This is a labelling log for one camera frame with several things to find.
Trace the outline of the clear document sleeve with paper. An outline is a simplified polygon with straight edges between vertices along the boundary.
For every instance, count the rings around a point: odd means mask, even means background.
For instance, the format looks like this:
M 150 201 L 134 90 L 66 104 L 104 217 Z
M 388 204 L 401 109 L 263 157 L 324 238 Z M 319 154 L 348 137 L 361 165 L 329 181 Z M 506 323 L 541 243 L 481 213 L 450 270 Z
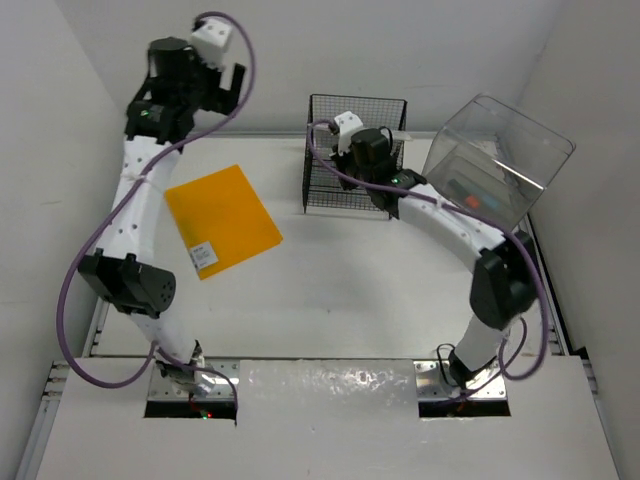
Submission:
M 413 140 L 412 136 L 405 131 L 396 131 L 396 130 L 392 130 L 391 134 L 393 136 L 393 138 L 397 141 L 401 141 L 401 142 L 410 142 Z

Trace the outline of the black orange highlighter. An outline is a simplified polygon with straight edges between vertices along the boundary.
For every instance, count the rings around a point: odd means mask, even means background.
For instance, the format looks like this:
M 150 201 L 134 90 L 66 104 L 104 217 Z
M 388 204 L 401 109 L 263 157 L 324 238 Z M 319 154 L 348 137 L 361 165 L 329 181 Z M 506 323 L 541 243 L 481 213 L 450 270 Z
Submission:
M 475 210 L 480 206 L 479 200 L 459 181 L 451 179 L 448 181 L 447 186 L 454 193 L 456 199 L 467 205 L 469 208 Z

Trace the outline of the clear plastic drawer organizer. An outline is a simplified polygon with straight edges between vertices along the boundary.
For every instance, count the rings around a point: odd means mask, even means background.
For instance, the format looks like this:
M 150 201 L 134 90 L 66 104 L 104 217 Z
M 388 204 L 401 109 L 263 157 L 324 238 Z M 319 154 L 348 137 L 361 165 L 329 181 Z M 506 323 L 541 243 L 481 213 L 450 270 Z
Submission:
M 470 100 L 437 132 L 422 175 L 455 205 L 515 229 L 541 197 L 576 145 L 516 107 L 487 94 Z M 480 202 L 473 210 L 457 200 L 449 180 Z M 495 211 L 482 197 L 498 200 Z

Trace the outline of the orange plastic folder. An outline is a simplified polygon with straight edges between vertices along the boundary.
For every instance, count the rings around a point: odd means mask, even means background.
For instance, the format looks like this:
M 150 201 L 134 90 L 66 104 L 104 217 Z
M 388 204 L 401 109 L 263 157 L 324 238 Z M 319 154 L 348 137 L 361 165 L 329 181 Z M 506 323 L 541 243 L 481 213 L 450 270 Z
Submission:
M 165 199 L 201 280 L 283 240 L 239 165 L 170 188 Z

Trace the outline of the blue pastel highlighter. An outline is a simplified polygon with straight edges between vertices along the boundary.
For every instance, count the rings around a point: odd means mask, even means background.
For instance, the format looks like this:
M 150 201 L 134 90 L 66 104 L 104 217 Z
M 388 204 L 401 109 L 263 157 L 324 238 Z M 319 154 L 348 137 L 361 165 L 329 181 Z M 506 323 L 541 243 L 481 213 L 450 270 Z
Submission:
M 489 196 L 483 196 L 482 197 L 482 203 L 487 208 L 490 208 L 490 209 L 495 210 L 495 211 L 500 210 L 501 207 L 502 207 L 502 204 L 498 200 L 496 200 L 496 199 L 494 199 L 492 197 L 489 197 Z

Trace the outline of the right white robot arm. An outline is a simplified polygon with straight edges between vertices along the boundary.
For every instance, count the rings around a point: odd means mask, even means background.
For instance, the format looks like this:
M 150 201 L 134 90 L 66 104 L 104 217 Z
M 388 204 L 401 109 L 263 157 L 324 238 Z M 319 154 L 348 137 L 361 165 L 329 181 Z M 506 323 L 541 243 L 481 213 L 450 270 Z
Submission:
M 471 190 L 446 172 L 434 175 L 398 166 L 386 127 L 342 127 L 331 122 L 330 159 L 343 189 L 363 188 L 391 217 L 425 232 L 470 272 L 472 317 L 450 351 L 449 381 L 459 389 L 493 363 L 506 365 L 504 343 L 514 320 L 541 302 L 543 287 L 531 237 L 466 204 Z

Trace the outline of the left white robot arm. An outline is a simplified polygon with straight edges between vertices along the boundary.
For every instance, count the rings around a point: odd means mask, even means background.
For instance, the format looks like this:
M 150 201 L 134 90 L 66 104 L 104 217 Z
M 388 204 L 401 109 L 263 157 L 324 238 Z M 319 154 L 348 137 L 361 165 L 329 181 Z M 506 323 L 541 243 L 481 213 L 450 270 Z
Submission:
M 164 193 L 199 110 L 222 115 L 237 106 L 246 68 L 221 87 L 225 40 L 166 37 L 147 50 L 144 82 L 127 107 L 121 178 L 109 220 L 78 272 L 106 302 L 128 316 L 161 352 L 191 361 L 197 342 L 168 317 L 176 294 L 172 272 L 154 265 Z

